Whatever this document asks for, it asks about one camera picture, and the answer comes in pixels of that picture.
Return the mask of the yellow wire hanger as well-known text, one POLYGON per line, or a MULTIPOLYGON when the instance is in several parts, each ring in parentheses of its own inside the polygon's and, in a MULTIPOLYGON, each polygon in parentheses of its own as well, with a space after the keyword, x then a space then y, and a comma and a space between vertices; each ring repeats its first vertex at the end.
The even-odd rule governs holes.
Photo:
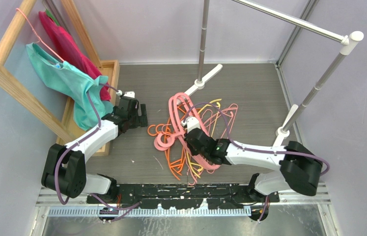
MULTIPOLYGON (((215 129, 215 125, 217 122, 217 119, 219 117, 219 115, 217 115, 216 113, 213 113, 213 111, 211 110, 211 108, 213 107, 213 105, 217 105, 218 108, 221 107, 220 105, 220 101, 221 99, 215 99, 210 101, 209 104, 204 104, 203 107, 201 108, 196 108, 196 112, 200 117, 200 121, 202 122, 203 125, 206 124, 206 127, 208 128, 208 134, 209 133, 209 129, 210 126, 213 125, 212 128, 212 134, 214 133, 214 129, 215 129), (207 119, 206 121, 203 121, 203 116, 207 113, 210 112, 211 116, 209 117, 209 119, 207 119)), ((189 151, 185 150, 182 151, 183 154, 185 156, 186 159, 186 165, 188 167, 187 170, 187 175, 190 175, 193 179, 192 182, 190 182, 188 180, 188 184, 189 185, 195 185, 198 180, 200 179, 200 176, 202 175, 202 173, 206 170, 208 173, 212 174, 214 173, 214 169, 212 169, 210 166, 213 166, 213 164, 209 164, 207 163, 207 161, 202 158, 202 157, 194 157, 193 155, 190 154, 189 151)))

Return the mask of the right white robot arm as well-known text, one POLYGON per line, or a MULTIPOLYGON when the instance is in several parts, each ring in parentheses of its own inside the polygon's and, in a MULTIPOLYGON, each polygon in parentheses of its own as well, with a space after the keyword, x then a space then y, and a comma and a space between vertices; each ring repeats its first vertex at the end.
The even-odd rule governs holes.
POLYGON ((323 161, 297 141, 286 146, 248 145, 232 139, 213 139, 195 128, 184 138, 191 154, 216 165, 250 165, 269 169, 252 175, 246 189, 254 202, 264 202, 274 192, 293 190, 315 196, 323 171, 323 161))

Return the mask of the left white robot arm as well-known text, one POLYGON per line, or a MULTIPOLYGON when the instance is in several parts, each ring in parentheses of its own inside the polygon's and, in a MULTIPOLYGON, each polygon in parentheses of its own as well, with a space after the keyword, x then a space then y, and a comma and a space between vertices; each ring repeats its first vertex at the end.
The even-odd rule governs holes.
POLYGON ((74 141, 49 148, 42 186, 69 198, 95 194, 106 203, 114 202, 118 197, 117 181, 105 175, 88 174, 86 163, 103 145, 127 130, 147 126, 146 105, 141 104, 133 92, 127 92, 94 128, 74 141))

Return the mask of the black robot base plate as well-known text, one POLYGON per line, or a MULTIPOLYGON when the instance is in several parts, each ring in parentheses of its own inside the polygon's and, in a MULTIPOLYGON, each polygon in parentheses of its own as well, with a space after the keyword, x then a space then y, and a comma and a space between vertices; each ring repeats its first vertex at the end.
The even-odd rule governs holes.
POLYGON ((99 204, 102 220, 127 217, 232 217, 264 220, 271 203, 280 202, 278 192, 255 197, 247 185, 224 184, 119 184, 114 194, 87 196, 86 203, 99 204))

